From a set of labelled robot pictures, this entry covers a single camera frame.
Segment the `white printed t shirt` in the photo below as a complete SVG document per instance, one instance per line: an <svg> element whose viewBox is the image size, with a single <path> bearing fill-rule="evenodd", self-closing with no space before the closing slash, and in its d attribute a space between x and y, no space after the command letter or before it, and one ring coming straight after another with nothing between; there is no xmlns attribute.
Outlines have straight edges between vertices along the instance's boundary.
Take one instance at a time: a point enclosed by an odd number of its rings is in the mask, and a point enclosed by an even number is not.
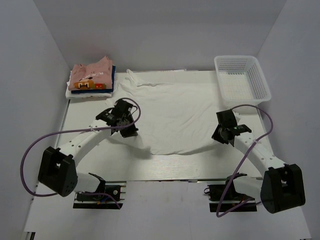
<svg viewBox="0 0 320 240"><path fill-rule="evenodd" d="M151 83L131 70L116 82L111 98L130 98L141 113L134 118L138 135L124 138L116 132L111 141L146 150L152 155L191 154L212 149L218 142L212 135L218 125L218 86L214 83Z"/></svg>

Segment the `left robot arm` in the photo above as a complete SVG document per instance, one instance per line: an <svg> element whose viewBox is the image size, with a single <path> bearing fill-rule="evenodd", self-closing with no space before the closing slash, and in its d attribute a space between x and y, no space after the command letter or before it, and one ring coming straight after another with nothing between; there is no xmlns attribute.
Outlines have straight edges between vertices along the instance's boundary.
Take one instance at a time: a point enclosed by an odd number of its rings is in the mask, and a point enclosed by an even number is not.
<svg viewBox="0 0 320 240"><path fill-rule="evenodd" d="M78 129L78 135L57 147L48 147L42 155L38 181L66 197L72 192L82 193L99 200L106 195L106 181L94 173L80 173L77 166L97 145L120 134L123 138L138 136L132 109L140 111L134 100L124 97L95 116L88 128Z"/></svg>

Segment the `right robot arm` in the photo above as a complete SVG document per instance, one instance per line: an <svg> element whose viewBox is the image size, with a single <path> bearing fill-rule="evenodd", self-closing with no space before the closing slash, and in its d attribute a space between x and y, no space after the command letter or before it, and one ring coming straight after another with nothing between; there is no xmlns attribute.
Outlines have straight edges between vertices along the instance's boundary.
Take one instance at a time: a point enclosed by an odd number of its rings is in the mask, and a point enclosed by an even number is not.
<svg viewBox="0 0 320 240"><path fill-rule="evenodd" d="M243 154L233 174L225 181L216 216L221 218L251 199L261 203L271 214L303 206L306 203L306 196L301 168L297 164L284 162L265 148L261 144L261 139L267 134L255 137L248 126L238 123L233 109L217 112L216 116L218 124L212 139L232 145ZM254 165L261 174L261 179L239 172L245 160ZM247 196L247 199L221 213L221 206L226 196L236 200L242 195Z"/></svg>

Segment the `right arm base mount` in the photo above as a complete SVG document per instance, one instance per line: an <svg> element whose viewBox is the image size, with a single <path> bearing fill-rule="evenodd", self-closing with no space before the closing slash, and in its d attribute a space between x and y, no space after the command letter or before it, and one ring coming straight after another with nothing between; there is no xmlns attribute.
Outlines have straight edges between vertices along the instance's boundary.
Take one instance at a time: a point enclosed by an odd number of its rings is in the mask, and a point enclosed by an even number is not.
<svg viewBox="0 0 320 240"><path fill-rule="evenodd" d="M228 181L229 181L229 177L227 178L227 180L210 181L208 182L206 188L203 190L204 195L208 196L209 210L211 213L217 212L221 196L227 186ZM258 203L256 203L255 199L243 193L236 192L234 184L232 183L224 196L219 213L222 214L225 211L233 207L236 207L243 202L246 202L246 203L232 210L232 212L237 212L237 213L257 212Z"/></svg>

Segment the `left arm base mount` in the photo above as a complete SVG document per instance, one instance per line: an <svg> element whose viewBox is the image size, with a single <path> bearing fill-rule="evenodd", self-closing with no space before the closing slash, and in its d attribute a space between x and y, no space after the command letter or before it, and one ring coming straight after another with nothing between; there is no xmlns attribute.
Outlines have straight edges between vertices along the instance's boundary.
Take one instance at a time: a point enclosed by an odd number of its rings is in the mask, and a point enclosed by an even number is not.
<svg viewBox="0 0 320 240"><path fill-rule="evenodd" d="M107 182L104 194L87 195L76 193L73 201L74 209L120 210L126 198L127 182Z"/></svg>

